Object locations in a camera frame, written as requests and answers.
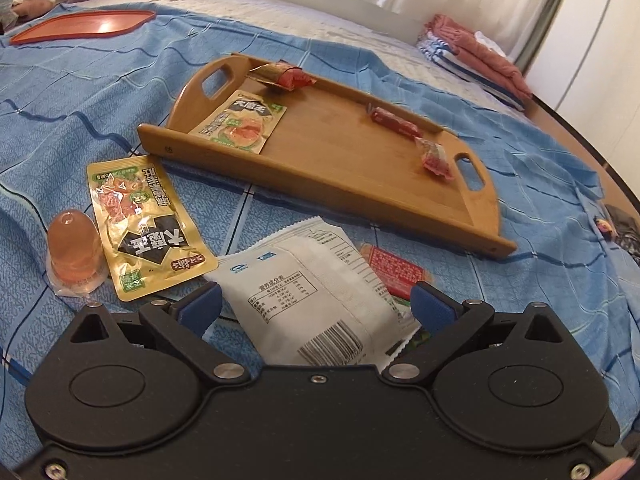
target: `metal pin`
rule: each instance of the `metal pin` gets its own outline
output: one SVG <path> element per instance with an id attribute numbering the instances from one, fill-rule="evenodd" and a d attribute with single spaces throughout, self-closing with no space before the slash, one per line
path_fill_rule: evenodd
<path id="1" fill-rule="evenodd" d="M 56 464 L 56 463 L 47 464 L 47 466 L 44 468 L 44 473 L 51 480 L 66 479 L 66 469 L 63 468 L 60 464 Z"/>
<path id="2" fill-rule="evenodd" d="M 420 375 L 420 368 L 409 363 L 398 363 L 389 368 L 389 375 L 394 379 L 415 379 Z"/>
<path id="3" fill-rule="evenodd" d="M 244 368 L 236 363 L 222 363 L 213 368 L 213 374 L 219 379 L 237 379 L 244 374 Z"/>
<path id="4" fill-rule="evenodd" d="M 591 468 L 586 464 L 578 464 L 571 469 L 571 480 L 587 480 L 591 475 Z"/>

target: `orange tray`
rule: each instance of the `orange tray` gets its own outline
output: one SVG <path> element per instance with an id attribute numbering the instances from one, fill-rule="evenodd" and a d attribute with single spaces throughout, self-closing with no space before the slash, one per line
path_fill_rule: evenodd
<path id="1" fill-rule="evenodd" d="M 495 258 L 515 250 L 513 241 L 500 236 L 491 177 L 463 140 L 405 108 L 319 76 L 314 76 L 314 86 L 293 92 L 247 78 L 249 70 L 265 63 L 229 56 L 204 66 L 182 90 L 165 128 L 140 124 L 144 149 Z M 208 96 L 202 84 L 218 70 L 225 72 L 227 82 Z M 287 107 L 259 155 L 188 135 L 238 89 Z M 372 121 L 369 103 L 417 124 L 427 138 L 439 142 L 454 179 L 422 168 L 414 140 Z M 482 189 L 467 187 L 456 164 L 460 158 L 471 161 Z"/>
<path id="2" fill-rule="evenodd" d="M 110 38 L 152 20 L 152 10 L 90 10 L 50 18 L 16 34 L 10 44 L 77 38 Z"/>

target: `wooden tray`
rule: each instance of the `wooden tray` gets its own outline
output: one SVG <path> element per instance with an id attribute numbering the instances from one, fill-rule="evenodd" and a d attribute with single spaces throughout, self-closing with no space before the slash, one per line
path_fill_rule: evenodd
<path id="1" fill-rule="evenodd" d="M 246 78 L 250 69 L 266 62 L 234 55 L 204 66 L 180 93 L 165 128 L 140 124 L 142 146 L 155 155 L 494 257 L 515 250 L 514 242 L 499 235 L 491 178 L 462 140 L 426 118 L 328 79 L 317 77 L 314 86 L 287 92 Z M 202 84 L 218 70 L 225 72 L 227 82 L 209 97 Z M 259 155 L 186 134 L 239 88 L 287 106 Z M 371 121 L 368 103 L 417 124 L 425 137 L 439 142 L 455 179 L 424 170 L 413 139 Z M 482 189 L 467 187 L 455 163 L 459 158 L 471 161 Z"/>

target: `folded pink blanket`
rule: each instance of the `folded pink blanket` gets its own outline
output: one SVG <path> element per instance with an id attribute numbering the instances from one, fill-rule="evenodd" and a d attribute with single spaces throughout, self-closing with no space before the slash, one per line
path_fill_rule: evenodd
<path id="1" fill-rule="evenodd" d="M 436 14 L 426 29 L 449 43 L 460 61 L 487 79 L 503 86 L 521 99 L 531 97 L 531 90 L 520 70 L 508 59 L 476 41 L 474 34 L 449 16 Z"/>

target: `red plastic tray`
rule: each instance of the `red plastic tray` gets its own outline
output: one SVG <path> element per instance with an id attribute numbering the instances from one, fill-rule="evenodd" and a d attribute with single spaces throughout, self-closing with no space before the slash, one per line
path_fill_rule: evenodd
<path id="1" fill-rule="evenodd" d="M 11 38 L 11 44 L 76 38 L 110 38 L 152 20 L 152 10 L 91 10 L 63 14 L 38 23 Z"/>

